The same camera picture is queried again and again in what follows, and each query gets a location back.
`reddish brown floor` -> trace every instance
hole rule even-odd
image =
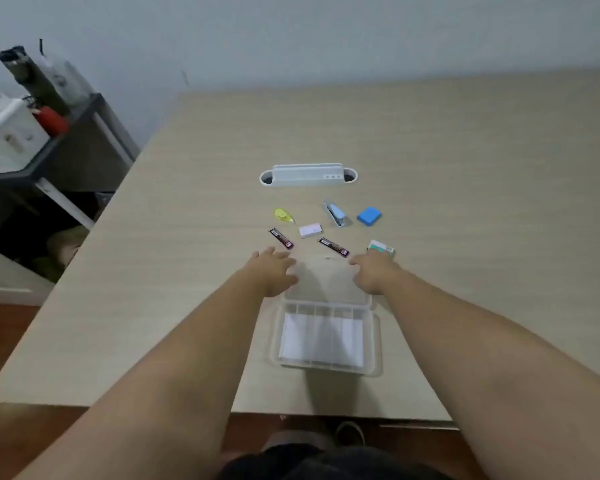
[[[0,368],[38,309],[0,305]],[[10,480],[76,421],[85,408],[0,404],[0,480]],[[367,444],[405,462],[426,463],[458,480],[485,479],[469,446],[456,431],[382,428],[378,420],[356,420]],[[232,414],[223,451],[227,456],[257,452],[282,427],[279,416]]]

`red object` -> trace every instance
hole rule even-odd
[[[49,106],[42,106],[39,110],[33,112],[33,116],[38,120],[40,126],[54,137],[69,131],[69,123],[62,116],[56,113]]]

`person's left arm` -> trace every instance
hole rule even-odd
[[[17,479],[212,476],[262,300],[293,263],[254,253]]]

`correction tape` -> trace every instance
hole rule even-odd
[[[294,222],[293,217],[285,209],[276,209],[273,215],[280,221]]]

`blue box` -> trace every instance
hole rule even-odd
[[[382,212],[375,207],[368,207],[358,214],[357,219],[365,226],[371,226],[380,218]]]

